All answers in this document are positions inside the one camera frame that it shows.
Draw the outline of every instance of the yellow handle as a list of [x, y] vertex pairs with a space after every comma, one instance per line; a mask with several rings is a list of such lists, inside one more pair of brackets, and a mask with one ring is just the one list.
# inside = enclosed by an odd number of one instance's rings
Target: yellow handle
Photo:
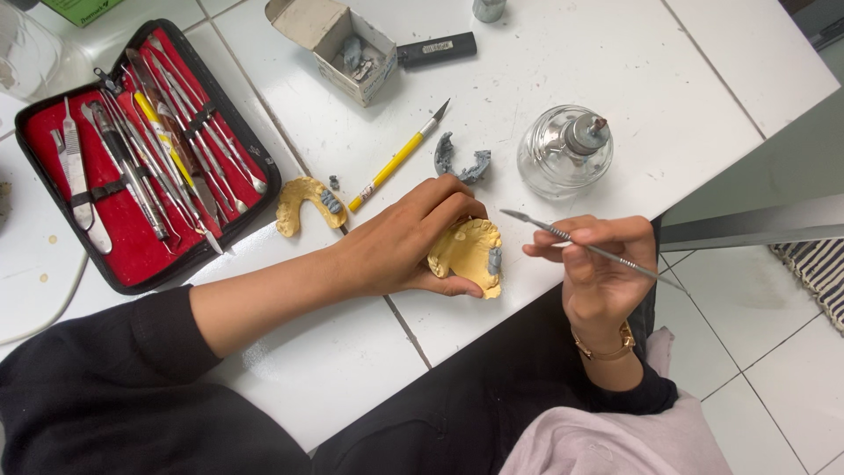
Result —
[[170, 153], [170, 158], [173, 159], [176, 167], [179, 168], [181, 175], [185, 177], [187, 186], [193, 188], [193, 180], [191, 180], [191, 176], [187, 174], [184, 164], [181, 163], [181, 158], [179, 158], [179, 154], [176, 153], [176, 148], [173, 147], [173, 143], [170, 142], [170, 137], [165, 134], [164, 128], [161, 126], [161, 120], [155, 112], [155, 109], [153, 109], [152, 104], [147, 101], [146, 96], [144, 96], [141, 92], [135, 93], [135, 101], [137, 101], [138, 105], [141, 106], [143, 114], [147, 116], [149, 124], [153, 126], [153, 129], [155, 129], [155, 133], [159, 136], [161, 142], [165, 144], [165, 148], [168, 149], [167, 151]]
[[375, 188], [381, 186], [381, 183], [384, 183], [384, 180], [386, 180], [390, 175], [392, 175], [392, 173], [396, 170], [399, 165], [401, 165], [404, 159], [407, 158], [411, 152], [416, 150], [416, 147], [418, 147], [419, 144], [422, 143], [423, 139], [425, 139], [425, 136], [417, 132], [416, 135], [414, 135], [414, 137], [410, 139], [410, 141], [404, 147], [402, 147], [402, 149], [399, 150], [396, 155], [392, 156], [392, 160], [387, 163], [387, 166], [383, 167], [381, 171], [378, 172], [377, 175], [375, 175], [375, 178], [372, 180], [372, 183], [367, 185], [366, 188], [364, 188], [364, 191], [362, 191], [358, 196], [356, 196], [352, 200], [352, 202], [349, 204], [349, 210], [354, 213], [355, 210], [357, 210], [358, 207], [363, 204], [364, 199], [369, 198], [369, 195], [372, 194]]

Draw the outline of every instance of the person's right hand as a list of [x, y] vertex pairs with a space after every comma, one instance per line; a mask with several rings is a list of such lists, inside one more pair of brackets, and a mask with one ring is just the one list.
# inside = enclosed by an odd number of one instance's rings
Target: person's right hand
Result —
[[325, 249], [332, 269], [344, 282], [346, 297], [378, 296], [423, 289], [448, 296], [484, 296], [478, 284], [450, 276], [441, 279], [428, 267], [426, 256], [442, 233], [466, 216], [486, 219], [486, 208], [451, 173], [428, 178]]
[[657, 271], [656, 242], [651, 223], [642, 216], [599, 220], [578, 216], [552, 226], [568, 232], [576, 244], [555, 246], [563, 240], [547, 231], [533, 234], [525, 254], [565, 264], [563, 308], [571, 327], [594, 352], [621, 348], [619, 328], [653, 286], [654, 280], [626, 265], [586, 249], [598, 246], [646, 269]]

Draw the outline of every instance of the white tile floor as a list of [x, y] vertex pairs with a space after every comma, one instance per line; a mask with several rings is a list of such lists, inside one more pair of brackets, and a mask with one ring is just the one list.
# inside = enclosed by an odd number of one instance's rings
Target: white tile floor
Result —
[[844, 339], [766, 247], [666, 253], [670, 377], [703, 400], [733, 472], [844, 474]]

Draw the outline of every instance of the white cable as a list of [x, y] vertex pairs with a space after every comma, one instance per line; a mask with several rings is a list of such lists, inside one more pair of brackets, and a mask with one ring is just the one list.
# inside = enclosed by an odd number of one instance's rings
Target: white cable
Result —
[[13, 336], [11, 338], [7, 338], [5, 340], [0, 340], [0, 347], [3, 345], [8, 345], [9, 343], [14, 343], [19, 340], [23, 340], [24, 338], [29, 338], [30, 336], [37, 335], [42, 331], [50, 328], [50, 326], [56, 323], [64, 314], [64, 311], [68, 309], [68, 305], [70, 301], [73, 300], [73, 296], [76, 294], [76, 289], [79, 287], [79, 282], [82, 281], [82, 274], [85, 272], [85, 266], [88, 264], [88, 253], [82, 253], [82, 262], [79, 263], [79, 268], [76, 272], [76, 279], [73, 281], [72, 286], [70, 286], [70, 291], [68, 295], [64, 298], [62, 302], [62, 306], [59, 307], [58, 311], [55, 315], [52, 316], [47, 322], [36, 326], [34, 329], [27, 331], [26, 333], [22, 333], [18, 336]]

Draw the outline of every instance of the wristwatch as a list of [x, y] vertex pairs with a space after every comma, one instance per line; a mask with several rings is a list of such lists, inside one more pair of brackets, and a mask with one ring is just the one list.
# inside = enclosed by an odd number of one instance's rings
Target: wristwatch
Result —
[[571, 335], [575, 337], [575, 345], [577, 345], [577, 349], [580, 350], [581, 353], [583, 353], [583, 356], [589, 358], [590, 360], [599, 359], [601, 361], [613, 361], [633, 351], [633, 347], [636, 346], [636, 340], [633, 339], [633, 332], [630, 331], [630, 325], [627, 323], [627, 320], [625, 320], [625, 322], [621, 324], [621, 328], [619, 328], [619, 333], [621, 334], [621, 348], [616, 352], [602, 354], [595, 353], [594, 351], [587, 348], [586, 345], [584, 345], [580, 338], [577, 336], [577, 333], [575, 333], [575, 329], [571, 329]]

